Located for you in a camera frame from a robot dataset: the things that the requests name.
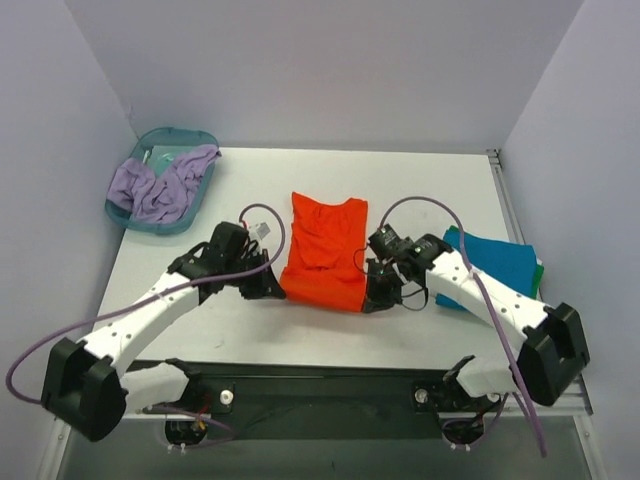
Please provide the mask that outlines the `orange t shirt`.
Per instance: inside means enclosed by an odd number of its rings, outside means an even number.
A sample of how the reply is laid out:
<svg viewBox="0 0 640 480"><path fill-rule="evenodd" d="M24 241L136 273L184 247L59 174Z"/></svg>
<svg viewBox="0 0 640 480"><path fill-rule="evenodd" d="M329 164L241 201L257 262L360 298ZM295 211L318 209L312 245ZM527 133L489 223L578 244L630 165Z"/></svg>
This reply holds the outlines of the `orange t shirt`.
<svg viewBox="0 0 640 480"><path fill-rule="evenodd" d="M350 313L362 310L368 202L324 204L294 192L291 246L280 284L287 298Z"/></svg>

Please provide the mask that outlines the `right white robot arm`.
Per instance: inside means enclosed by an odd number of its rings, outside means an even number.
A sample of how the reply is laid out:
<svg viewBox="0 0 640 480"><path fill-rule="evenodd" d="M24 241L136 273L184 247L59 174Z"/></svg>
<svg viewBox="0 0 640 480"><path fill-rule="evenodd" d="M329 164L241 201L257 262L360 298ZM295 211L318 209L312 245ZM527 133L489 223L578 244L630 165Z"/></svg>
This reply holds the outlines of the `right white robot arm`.
<svg viewBox="0 0 640 480"><path fill-rule="evenodd" d="M444 295L498 334L507 364L476 354L459 362L442 386L451 406L465 408L482 396L519 392L551 407L588 365L582 321L568 304L551 307L513 290L431 234L412 241L376 233L367 246L376 256L376 277L405 279Z"/></svg>

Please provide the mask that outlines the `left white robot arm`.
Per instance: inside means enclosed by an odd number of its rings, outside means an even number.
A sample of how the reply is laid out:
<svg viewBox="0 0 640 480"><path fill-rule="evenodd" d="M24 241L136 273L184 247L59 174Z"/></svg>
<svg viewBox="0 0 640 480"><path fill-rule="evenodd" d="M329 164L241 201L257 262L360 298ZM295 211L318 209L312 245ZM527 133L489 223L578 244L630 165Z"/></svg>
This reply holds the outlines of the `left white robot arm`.
<svg viewBox="0 0 640 480"><path fill-rule="evenodd" d="M104 439L124 415L172 404L195 409L204 395L201 372L172 358L140 370L138 355L177 319L227 286L246 300L283 299L262 240L266 223L218 224L207 242L176 258L141 297L143 307L85 335L63 338L49 353L41 404L86 439Z"/></svg>

